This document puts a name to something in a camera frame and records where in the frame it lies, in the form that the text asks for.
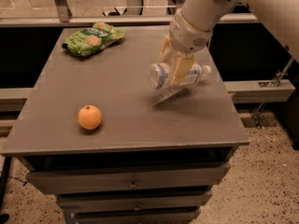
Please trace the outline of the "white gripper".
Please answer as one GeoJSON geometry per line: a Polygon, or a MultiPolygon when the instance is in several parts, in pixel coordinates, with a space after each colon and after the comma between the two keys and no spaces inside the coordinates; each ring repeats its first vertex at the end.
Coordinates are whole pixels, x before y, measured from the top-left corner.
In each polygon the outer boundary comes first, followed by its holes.
{"type": "MultiPolygon", "coordinates": [[[[215,26],[215,16],[207,12],[180,8],[171,20],[169,35],[164,37],[158,61],[168,63],[171,58],[171,44],[180,52],[196,52],[202,50],[215,26]]],[[[194,63],[193,57],[177,57],[170,84],[179,85],[188,74],[194,63]]]]}

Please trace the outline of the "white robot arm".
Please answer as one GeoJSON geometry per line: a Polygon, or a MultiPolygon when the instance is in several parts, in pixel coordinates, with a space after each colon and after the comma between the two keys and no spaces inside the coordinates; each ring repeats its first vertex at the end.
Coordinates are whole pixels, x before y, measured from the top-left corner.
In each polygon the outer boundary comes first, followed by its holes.
{"type": "Polygon", "coordinates": [[[170,64],[168,84],[177,86],[203,49],[217,22],[242,4],[299,61],[299,0],[185,0],[169,25],[159,61],[170,64]]]}

